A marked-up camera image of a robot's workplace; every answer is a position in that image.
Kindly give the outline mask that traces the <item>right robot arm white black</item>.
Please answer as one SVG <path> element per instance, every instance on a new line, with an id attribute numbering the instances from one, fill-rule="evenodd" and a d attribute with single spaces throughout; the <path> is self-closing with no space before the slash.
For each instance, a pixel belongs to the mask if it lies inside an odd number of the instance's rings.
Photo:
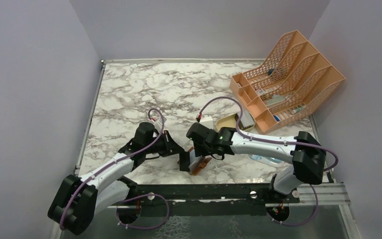
<path id="1" fill-rule="evenodd" d="M 326 151 L 308 132 L 297 136 L 268 136 L 223 127 L 219 131 L 194 123 L 186 134 L 193 142 L 196 156 L 251 154 L 281 160 L 289 164 L 273 176 L 268 198 L 280 202 L 301 184 L 322 183 Z"/>

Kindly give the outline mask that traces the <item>brown leather card holder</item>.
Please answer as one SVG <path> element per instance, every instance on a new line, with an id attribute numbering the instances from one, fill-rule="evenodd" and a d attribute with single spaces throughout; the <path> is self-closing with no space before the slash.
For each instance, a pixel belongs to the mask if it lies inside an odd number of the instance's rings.
<path id="1" fill-rule="evenodd" d="M 190 153 L 189 174 L 195 176 L 207 166 L 212 157 L 196 156 L 194 147 L 191 147 L 188 152 Z"/>

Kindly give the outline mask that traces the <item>black credit card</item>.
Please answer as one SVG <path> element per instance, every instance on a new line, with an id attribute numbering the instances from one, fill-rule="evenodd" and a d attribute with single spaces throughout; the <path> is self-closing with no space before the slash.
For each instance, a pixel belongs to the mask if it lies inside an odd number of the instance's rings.
<path id="1" fill-rule="evenodd" d="M 191 151 L 184 151 L 179 154 L 179 170 L 190 172 L 191 158 L 193 156 L 193 149 Z"/>

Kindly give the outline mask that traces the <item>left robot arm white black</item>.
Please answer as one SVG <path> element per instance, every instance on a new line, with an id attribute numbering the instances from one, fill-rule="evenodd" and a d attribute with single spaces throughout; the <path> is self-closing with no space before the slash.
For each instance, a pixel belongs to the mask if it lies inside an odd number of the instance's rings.
<path id="1" fill-rule="evenodd" d="M 91 224 L 95 214 L 111 204 L 133 203 L 136 190 L 120 178 L 140 166 L 149 154 L 189 156 L 162 126 L 142 122 L 134 137 L 110 161 L 87 174 L 71 174 L 63 179 L 48 210 L 48 218 L 62 229 L 79 235 Z"/>

